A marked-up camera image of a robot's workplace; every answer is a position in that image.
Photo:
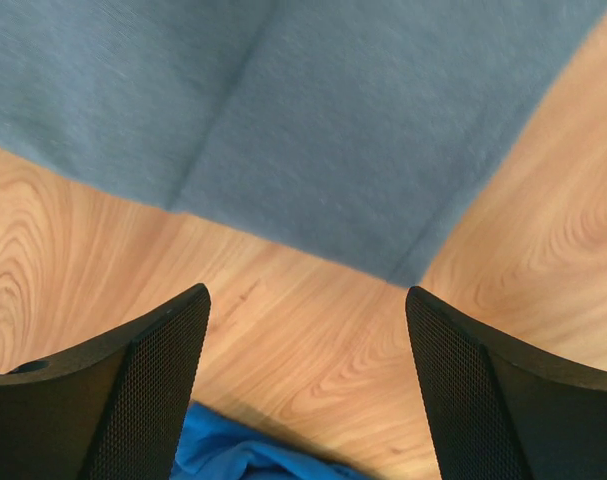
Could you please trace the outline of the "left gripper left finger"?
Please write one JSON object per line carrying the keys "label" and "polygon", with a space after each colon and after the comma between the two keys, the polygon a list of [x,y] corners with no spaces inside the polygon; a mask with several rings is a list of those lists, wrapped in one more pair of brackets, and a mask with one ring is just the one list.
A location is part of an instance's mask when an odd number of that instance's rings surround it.
{"label": "left gripper left finger", "polygon": [[167,479],[210,314],[197,284],[0,374],[0,479]]}

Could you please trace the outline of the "blue t-shirt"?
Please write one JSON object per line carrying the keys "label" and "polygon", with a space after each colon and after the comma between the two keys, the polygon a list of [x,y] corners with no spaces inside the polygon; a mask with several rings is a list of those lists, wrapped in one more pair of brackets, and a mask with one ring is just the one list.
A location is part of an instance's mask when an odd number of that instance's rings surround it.
{"label": "blue t-shirt", "polygon": [[356,469],[324,460],[226,418],[200,404],[185,416],[172,479],[366,480]]}

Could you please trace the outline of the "grey shirt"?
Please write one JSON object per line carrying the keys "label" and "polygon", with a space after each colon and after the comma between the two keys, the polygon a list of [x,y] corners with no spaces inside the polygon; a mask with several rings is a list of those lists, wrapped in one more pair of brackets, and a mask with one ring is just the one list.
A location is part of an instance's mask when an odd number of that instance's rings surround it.
{"label": "grey shirt", "polygon": [[0,147],[416,284],[606,1],[0,1]]}

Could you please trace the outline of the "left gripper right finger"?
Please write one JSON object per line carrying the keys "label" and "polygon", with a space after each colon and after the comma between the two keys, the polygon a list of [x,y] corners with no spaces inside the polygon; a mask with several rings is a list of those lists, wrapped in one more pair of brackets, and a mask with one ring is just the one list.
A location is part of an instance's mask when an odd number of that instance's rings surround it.
{"label": "left gripper right finger", "polygon": [[406,316],[443,479],[607,479],[607,372],[415,286]]}

